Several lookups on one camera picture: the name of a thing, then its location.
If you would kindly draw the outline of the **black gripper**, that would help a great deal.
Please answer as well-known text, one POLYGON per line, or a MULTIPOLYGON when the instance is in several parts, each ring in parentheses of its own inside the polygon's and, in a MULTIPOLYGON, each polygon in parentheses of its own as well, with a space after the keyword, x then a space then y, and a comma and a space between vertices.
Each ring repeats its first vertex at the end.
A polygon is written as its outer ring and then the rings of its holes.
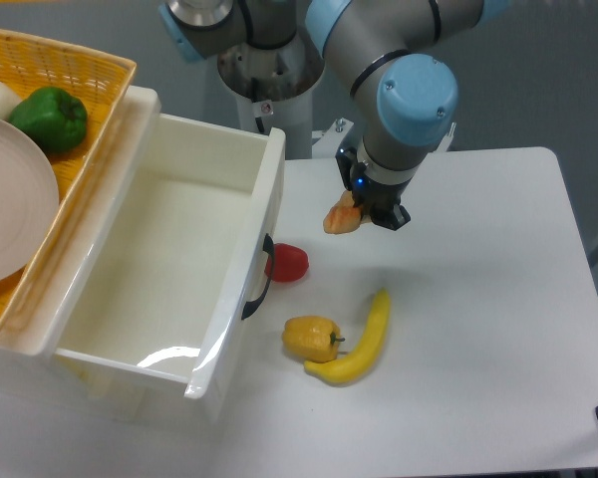
POLYGON ((372 223, 397 231, 411 221, 401 197, 418 168, 391 170, 378 163, 358 161, 355 147, 340 147, 335 159, 343 185, 351 191, 354 205, 371 211, 372 223))

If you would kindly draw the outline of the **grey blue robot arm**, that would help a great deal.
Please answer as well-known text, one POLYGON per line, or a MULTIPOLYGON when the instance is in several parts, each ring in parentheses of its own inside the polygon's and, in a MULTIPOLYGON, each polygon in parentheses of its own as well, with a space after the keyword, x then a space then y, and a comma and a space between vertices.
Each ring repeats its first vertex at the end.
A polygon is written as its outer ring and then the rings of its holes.
POLYGON ((323 222, 343 234, 371 222, 396 230, 410 216, 401 197, 443 141, 456 79, 426 48, 484 23, 503 1, 165 1, 158 13, 188 61, 215 58, 240 125, 285 130, 309 148, 311 94, 331 71, 363 115, 358 139, 336 152, 344 193, 323 222))

